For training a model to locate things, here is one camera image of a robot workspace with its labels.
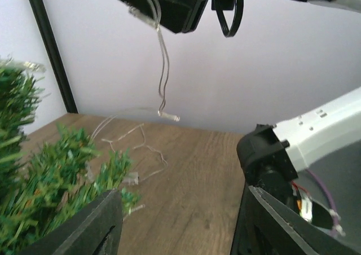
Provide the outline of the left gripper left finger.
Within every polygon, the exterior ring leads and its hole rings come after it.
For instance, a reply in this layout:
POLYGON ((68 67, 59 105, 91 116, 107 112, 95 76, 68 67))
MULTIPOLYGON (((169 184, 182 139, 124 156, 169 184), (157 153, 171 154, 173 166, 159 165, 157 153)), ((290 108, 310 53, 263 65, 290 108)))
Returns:
POLYGON ((122 231, 121 193, 109 190, 20 254, 117 254, 122 231))

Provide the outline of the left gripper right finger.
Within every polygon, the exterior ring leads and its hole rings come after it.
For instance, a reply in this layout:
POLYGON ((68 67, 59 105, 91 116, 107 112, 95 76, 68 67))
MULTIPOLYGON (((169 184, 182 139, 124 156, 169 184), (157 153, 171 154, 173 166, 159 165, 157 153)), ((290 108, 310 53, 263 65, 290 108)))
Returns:
POLYGON ((302 219, 259 187, 246 185, 231 254, 360 254, 302 219))

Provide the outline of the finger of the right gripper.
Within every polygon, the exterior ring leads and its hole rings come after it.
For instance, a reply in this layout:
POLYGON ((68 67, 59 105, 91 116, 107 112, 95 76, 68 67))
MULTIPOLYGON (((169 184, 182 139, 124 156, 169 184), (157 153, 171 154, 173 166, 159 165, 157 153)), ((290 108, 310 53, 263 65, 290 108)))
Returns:
MULTIPOLYGON (((146 0, 120 0, 152 16, 146 0)), ((161 7, 160 24, 173 33, 193 32, 201 19, 208 0, 158 0, 161 7)))

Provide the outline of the small green christmas tree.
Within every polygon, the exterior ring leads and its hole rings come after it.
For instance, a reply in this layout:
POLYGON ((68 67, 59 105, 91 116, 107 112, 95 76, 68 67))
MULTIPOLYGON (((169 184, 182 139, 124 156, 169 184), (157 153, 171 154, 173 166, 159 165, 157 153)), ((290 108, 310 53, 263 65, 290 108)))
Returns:
POLYGON ((127 152, 112 152, 89 179, 88 164, 98 157, 84 129, 58 126, 59 139, 44 143, 23 160, 31 124, 41 101, 34 72, 39 64, 1 61, 1 253, 18 254, 75 216, 108 190, 120 193, 123 214, 130 214, 139 195, 120 186, 129 175, 127 152))

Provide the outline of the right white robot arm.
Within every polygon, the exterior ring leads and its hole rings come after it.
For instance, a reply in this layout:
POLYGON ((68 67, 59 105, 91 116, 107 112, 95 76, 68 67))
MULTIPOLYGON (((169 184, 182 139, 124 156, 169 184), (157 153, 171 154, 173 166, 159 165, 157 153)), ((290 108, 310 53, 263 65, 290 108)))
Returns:
MULTIPOLYGON (((212 4, 222 33, 233 37, 243 18, 244 0, 120 0, 156 32, 193 32, 212 4)), ((360 0, 293 0, 360 11, 360 0)), ((321 158, 360 140, 360 89, 350 91, 298 117, 260 125, 237 144, 246 183, 260 186, 282 202, 290 198, 298 173, 321 158)))

